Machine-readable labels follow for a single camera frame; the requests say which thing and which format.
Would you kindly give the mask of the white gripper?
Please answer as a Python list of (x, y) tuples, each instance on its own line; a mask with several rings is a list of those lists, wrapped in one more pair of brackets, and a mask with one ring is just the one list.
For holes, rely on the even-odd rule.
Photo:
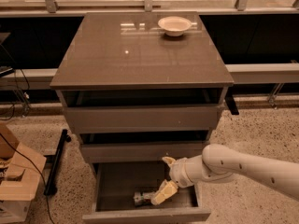
[(159, 205), (175, 195), (178, 187), (187, 188), (197, 184), (202, 177), (202, 157), (182, 158), (175, 160), (172, 157), (162, 157), (170, 167), (171, 180), (164, 180), (159, 189), (151, 196), (153, 205)]

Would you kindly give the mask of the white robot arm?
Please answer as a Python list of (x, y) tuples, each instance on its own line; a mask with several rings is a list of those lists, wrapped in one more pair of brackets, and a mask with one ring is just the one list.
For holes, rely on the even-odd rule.
[(178, 192), (179, 188), (198, 182), (228, 182), (234, 175), (243, 175), (299, 200), (299, 164), (253, 156), (219, 144), (204, 147), (202, 154), (175, 160), (163, 157), (169, 167), (170, 180), (165, 180), (150, 201), (159, 205)]

